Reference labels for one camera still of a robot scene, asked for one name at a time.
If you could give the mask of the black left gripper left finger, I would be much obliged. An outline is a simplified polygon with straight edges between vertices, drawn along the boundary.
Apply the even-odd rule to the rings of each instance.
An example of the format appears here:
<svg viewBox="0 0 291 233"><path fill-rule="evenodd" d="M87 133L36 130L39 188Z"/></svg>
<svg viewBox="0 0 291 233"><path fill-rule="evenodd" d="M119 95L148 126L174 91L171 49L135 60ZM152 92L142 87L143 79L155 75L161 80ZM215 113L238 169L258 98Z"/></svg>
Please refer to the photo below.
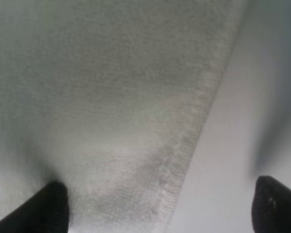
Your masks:
<svg viewBox="0 0 291 233"><path fill-rule="evenodd" d="M68 227L68 191L61 182L50 182L0 220L0 233L66 233Z"/></svg>

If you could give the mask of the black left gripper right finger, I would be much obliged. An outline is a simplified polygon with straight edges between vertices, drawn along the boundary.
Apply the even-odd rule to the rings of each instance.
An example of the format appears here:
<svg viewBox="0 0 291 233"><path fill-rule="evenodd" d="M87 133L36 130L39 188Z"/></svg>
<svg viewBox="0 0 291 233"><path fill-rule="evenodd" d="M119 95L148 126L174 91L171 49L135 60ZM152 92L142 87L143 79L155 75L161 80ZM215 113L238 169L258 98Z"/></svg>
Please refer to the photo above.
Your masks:
<svg viewBox="0 0 291 233"><path fill-rule="evenodd" d="M291 189L271 176L258 177L252 226L256 233L291 233Z"/></svg>

